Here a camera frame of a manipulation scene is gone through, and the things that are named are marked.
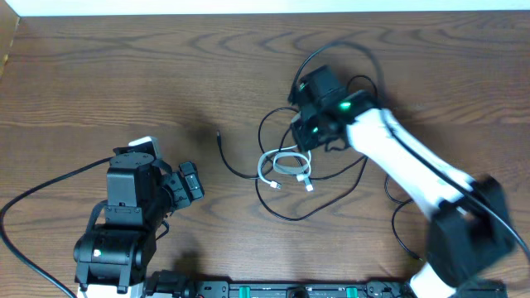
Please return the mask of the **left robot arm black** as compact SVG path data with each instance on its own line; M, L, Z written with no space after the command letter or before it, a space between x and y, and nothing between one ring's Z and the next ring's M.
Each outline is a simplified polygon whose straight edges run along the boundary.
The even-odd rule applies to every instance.
M205 195L195 163L176 170L153 142L116 147L107 170L107 200L90 215L74 248L78 292L101 288L128 295L147 279L157 250L157 230L178 209Z

